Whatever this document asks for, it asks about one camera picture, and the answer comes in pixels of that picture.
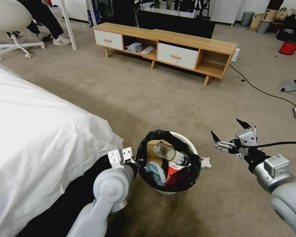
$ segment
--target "wooden cabinet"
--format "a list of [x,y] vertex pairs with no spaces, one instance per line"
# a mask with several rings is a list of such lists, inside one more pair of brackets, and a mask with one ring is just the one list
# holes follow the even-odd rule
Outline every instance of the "wooden cabinet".
[[[206,75],[204,86],[212,77],[223,78],[237,44],[190,36],[163,30],[147,30],[130,26],[103,23],[93,27],[96,44],[136,54],[155,61],[185,68]],[[142,43],[143,48],[155,46],[150,54],[131,52],[126,46]]]

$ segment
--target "gray bin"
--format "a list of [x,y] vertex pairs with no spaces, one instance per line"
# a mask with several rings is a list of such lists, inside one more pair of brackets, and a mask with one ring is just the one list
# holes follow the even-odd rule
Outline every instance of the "gray bin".
[[262,20],[260,21],[259,27],[257,29],[258,34],[265,34],[267,29],[270,27],[273,21],[266,21]]
[[253,16],[254,12],[244,12],[240,25],[245,27],[250,26]]

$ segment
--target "white drawer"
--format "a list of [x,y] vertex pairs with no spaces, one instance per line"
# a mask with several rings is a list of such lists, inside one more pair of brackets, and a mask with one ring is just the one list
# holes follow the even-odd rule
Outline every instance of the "white drawer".
[[97,44],[123,50],[122,35],[95,29],[93,32]]
[[158,60],[194,69],[198,51],[158,43]]

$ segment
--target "chair base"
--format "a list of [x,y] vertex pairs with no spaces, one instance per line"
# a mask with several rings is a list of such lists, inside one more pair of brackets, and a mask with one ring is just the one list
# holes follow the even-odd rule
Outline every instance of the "chair base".
[[44,42],[37,43],[23,43],[20,44],[14,34],[11,34],[11,37],[15,44],[0,44],[0,61],[2,60],[2,55],[11,52],[16,49],[21,49],[25,53],[25,57],[30,59],[30,53],[25,49],[26,47],[40,46],[42,49],[45,49]]

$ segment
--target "white chair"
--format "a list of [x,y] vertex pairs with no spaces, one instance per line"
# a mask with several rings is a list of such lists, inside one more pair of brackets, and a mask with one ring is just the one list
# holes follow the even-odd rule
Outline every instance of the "white chair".
[[24,51],[25,57],[30,59],[30,53],[25,47],[40,46],[45,48],[43,42],[37,43],[19,43],[13,31],[26,28],[32,21],[32,16],[29,11],[16,0],[0,0],[0,31],[10,32],[15,44],[0,44],[0,61],[2,55],[16,49]]

